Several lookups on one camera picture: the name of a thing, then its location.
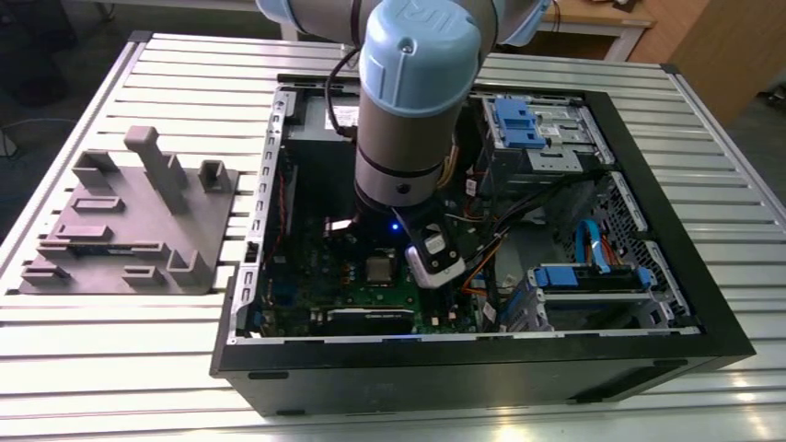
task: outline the white table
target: white table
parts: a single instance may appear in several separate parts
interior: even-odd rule
[[[657,65],[493,55],[487,84],[609,92],[758,355],[621,403],[263,419],[209,376],[223,291],[243,257],[277,75],[326,75],[338,47],[156,34],[130,42],[0,247],[0,293],[70,198],[78,153],[155,125],[184,167],[243,172],[214,295],[0,298],[0,436],[140,441],[769,440],[786,437],[786,213],[680,76]]]

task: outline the blue cable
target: blue cable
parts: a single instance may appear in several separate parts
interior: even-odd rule
[[[587,262],[587,256],[585,256],[585,233],[590,232],[590,240],[593,241],[593,257],[594,263],[601,268],[601,273],[612,272],[606,258],[604,257],[604,243],[601,238],[601,227],[598,223],[590,218],[582,219],[577,227],[577,261]]]

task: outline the white label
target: white label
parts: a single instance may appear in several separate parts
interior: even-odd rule
[[[497,319],[497,310],[491,307],[491,304],[487,302],[483,305],[483,314],[486,315],[489,320],[494,322],[494,320]]]
[[[339,126],[351,127],[358,125],[358,106],[333,106],[333,111]],[[327,111],[325,111],[325,128],[333,130],[331,117]]]
[[[502,287],[501,288],[513,288],[518,283],[517,277],[513,276],[511,274],[507,274],[505,276],[505,279],[502,280]]]
[[[437,255],[447,247],[447,244],[445,243],[445,238],[439,234],[429,238],[425,241],[425,244],[426,250],[429,250],[429,253],[431,253],[433,255]]]
[[[467,180],[467,195],[475,196],[478,193],[478,181]]]
[[[542,124],[538,129],[541,130],[541,135],[543,136],[559,136],[561,134],[561,130],[557,128],[557,126],[553,125]]]

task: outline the orange wire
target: orange wire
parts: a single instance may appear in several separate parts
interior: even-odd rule
[[[462,285],[462,292],[467,291],[467,290],[473,290],[470,289],[470,282],[474,279],[475,275],[481,272],[481,270],[483,269],[483,266],[486,265],[486,263],[489,262],[489,260],[491,259],[491,257],[494,256],[494,254],[498,252],[498,250],[501,249],[502,246],[502,241],[501,243],[494,247],[494,250],[486,255],[485,259],[481,261],[481,264],[478,265],[478,268],[475,268],[475,271],[471,273],[470,278],[467,278],[467,281],[465,281],[465,285]]]

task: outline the wooden cabinet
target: wooden cabinet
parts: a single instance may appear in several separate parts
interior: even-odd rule
[[[786,65],[785,0],[645,0],[657,19],[629,61],[676,64],[722,124]]]

